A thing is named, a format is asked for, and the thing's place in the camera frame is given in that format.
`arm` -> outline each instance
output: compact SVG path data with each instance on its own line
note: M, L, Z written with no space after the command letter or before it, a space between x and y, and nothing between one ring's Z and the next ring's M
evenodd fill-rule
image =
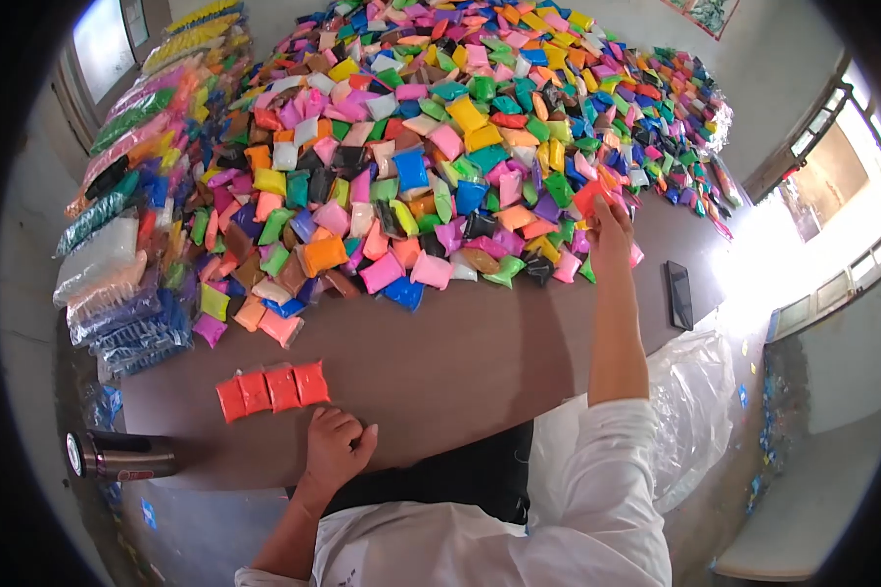
M368 464L377 434L377 425L363 430L355 417L336 407L317 408L307 430L306 471L252 569L310 580L320 517L336 491ZM353 440L359 440L355 449Z
M633 226L622 206L595 199L591 269L598 283L587 405L612 399L649 398L646 353L640 340L636 288L629 266Z
M598 283L589 407L566 465L559 527L534 534L534 548L558 552L573 541L577 561L593 565L578 584L670 584L662 517L652 502L649 449L656 414L647 401L649 374L629 266L633 227L620 205L598 196L595 208L594 230L588 231Z

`pile of clay packets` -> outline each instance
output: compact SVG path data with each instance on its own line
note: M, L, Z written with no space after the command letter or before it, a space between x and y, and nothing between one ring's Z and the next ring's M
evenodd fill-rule
M53 302L109 382L192 347L198 282L184 208L213 164L228 107L256 72L244 5L218 0L167 27L108 112L59 239Z
M213 347L231 317L288 348L328 289L413 312L451 280L593 282L596 197L730 235L703 164L730 109L702 63L550 0L338 0L243 84L184 205Z

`smartphone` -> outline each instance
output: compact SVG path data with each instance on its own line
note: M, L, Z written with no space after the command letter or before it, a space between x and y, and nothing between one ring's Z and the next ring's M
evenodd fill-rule
M666 275L669 277L669 323L683 331L690 331L695 327L695 320L689 270L678 263L666 261Z

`red clay packet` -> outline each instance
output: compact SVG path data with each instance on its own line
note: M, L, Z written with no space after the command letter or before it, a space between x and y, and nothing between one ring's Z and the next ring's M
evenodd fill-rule
M296 365L294 380L301 406L329 402L329 389L323 379L323 361Z
M245 415L245 400L241 396L241 386L238 378L232 378L227 382L215 386L219 392L219 403L222 404L222 413L225 414L225 422L231 424L233 420Z
M268 382L270 403L275 413L301 406L297 397L297 382L289 364L265 371L265 381Z
M265 384L264 371L259 369L250 373L239 372L237 379L246 414L270 409L270 396L268 386Z

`stainless steel thermos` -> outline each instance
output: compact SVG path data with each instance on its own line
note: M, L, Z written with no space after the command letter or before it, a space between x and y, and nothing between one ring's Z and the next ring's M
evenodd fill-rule
M138 481L176 473L176 457L165 436L100 430L69 432L66 450L72 470L80 477Z

